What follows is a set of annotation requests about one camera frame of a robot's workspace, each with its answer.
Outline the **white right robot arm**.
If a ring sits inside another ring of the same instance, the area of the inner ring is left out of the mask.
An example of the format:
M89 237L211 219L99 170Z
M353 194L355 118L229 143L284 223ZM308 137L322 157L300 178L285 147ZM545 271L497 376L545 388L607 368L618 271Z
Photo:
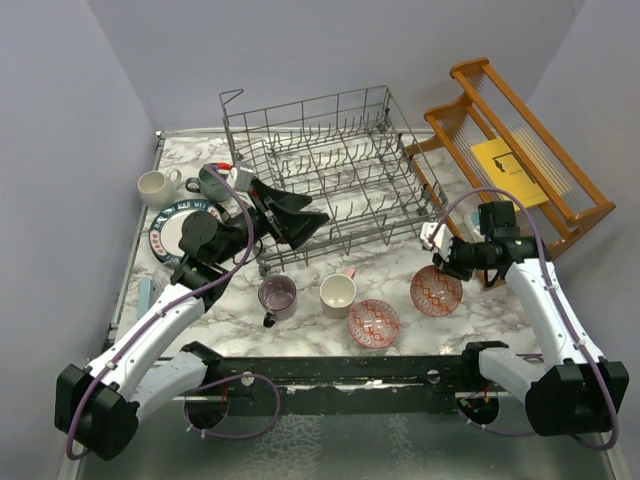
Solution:
M582 327L555 275L544 243L524 236L509 201L479 206L483 241L470 243L443 222L426 222L420 232L436 269L461 281L476 271L495 271L528 315L543 363L527 362L499 341L465 347L461 383L481 391L492 382L517 398L540 436L619 431L618 411L629 384L620 361L609 361Z

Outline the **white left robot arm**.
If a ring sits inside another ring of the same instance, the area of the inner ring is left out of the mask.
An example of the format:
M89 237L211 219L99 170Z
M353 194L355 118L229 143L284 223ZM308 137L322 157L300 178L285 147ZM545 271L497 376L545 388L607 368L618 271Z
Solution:
M220 369L191 351L159 370L153 365L224 294L239 269L226 270L222 263L236 254L248 258L265 236L297 249L330 219L305 209L310 196L273 189L257 178L247 196L232 196L241 212L228 222L200 210L186 217L179 241L183 257L142 319L85 367L70 364L58 375L54 425L67 435L69 459L78 459L72 449L79 443L111 460L130 443L145 414L192 389L214 392Z

